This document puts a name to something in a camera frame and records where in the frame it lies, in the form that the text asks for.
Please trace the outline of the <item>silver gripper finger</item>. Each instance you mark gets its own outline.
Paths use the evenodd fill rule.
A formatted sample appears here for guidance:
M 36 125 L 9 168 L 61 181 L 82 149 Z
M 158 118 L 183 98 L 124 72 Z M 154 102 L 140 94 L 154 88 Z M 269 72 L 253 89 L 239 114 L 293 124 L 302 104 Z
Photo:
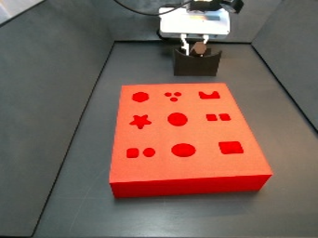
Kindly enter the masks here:
M 182 50 L 186 52 L 186 55 L 188 56 L 188 53 L 190 53 L 190 44 L 186 40 L 186 33 L 182 33 L 180 34 L 180 40 L 182 40 Z
M 204 35 L 203 35 L 203 44 L 204 44 L 204 45 L 207 44 L 208 39 L 210 39 L 208 34 L 204 34 Z

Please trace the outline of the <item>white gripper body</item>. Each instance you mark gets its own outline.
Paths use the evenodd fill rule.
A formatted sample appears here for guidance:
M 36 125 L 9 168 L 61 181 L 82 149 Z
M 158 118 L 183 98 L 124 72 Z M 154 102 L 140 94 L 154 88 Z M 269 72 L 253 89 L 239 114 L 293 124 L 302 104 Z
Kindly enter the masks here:
M 159 13 L 162 37 L 179 38 L 187 34 L 192 38 L 208 35 L 211 39 L 223 39 L 230 33 L 230 16 L 224 9 L 202 12 L 184 7 L 175 10 L 160 7 Z

